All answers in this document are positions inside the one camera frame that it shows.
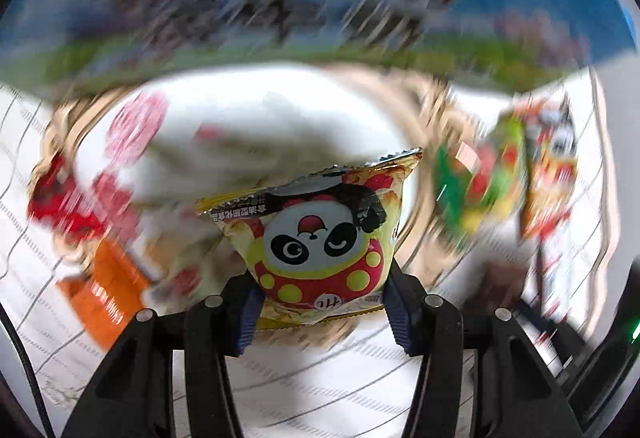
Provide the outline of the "brown cardboard box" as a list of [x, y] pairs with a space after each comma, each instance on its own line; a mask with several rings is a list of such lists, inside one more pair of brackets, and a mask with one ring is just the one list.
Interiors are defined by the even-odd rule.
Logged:
[[638, 46], [622, 0], [11, 0], [1, 13], [2, 81], [49, 101], [264, 60], [525, 91]]

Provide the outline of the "green red snack pack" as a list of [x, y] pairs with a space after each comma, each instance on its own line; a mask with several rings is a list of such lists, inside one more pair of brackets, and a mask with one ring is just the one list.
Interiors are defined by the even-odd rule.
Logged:
[[501, 116], [486, 135], [449, 135], [432, 159], [436, 227], [465, 249], [520, 213], [527, 171], [521, 119]]

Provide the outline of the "orange panda snack pack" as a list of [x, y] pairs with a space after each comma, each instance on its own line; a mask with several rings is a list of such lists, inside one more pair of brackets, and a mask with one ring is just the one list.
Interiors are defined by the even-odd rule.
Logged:
[[524, 239], [544, 237], [570, 212], [577, 179], [577, 137], [568, 98], [537, 101], [516, 111], [525, 129], [527, 192]]

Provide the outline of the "white floral quilted mat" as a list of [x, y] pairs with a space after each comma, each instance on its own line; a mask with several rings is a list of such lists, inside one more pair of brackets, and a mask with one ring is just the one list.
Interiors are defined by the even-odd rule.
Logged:
[[[535, 98], [570, 104], [578, 178], [570, 216], [544, 249], [550, 317], [592, 340], [608, 296], [608, 265], [620, 241], [615, 165], [602, 84], [585, 69]], [[49, 231], [29, 221], [26, 187], [41, 155], [50, 108], [1, 90], [1, 301], [32, 362], [52, 425], [61, 430], [102, 360], [56, 281], [72, 264]], [[311, 330], [267, 334], [228, 363], [234, 401], [250, 437], [397, 437], [409, 412], [418, 359], [394, 342], [386, 315], [347, 320], [344, 336]]]

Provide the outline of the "red small snack pack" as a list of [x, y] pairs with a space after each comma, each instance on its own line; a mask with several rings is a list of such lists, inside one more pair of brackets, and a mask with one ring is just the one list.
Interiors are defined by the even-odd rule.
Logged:
[[34, 169], [27, 213], [71, 243], [100, 239], [106, 232], [105, 222], [81, 192], [61, 153]]

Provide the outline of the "yellow panda snack pack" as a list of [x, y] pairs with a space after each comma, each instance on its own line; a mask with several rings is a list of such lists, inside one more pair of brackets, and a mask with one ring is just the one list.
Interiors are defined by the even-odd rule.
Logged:
[[280, 187], [209, 196], [214, 221], [265, 295], [273, 327], [316, 324], [382, 305], [401, 228], [404, 183], [419, 149], [333, 166]]

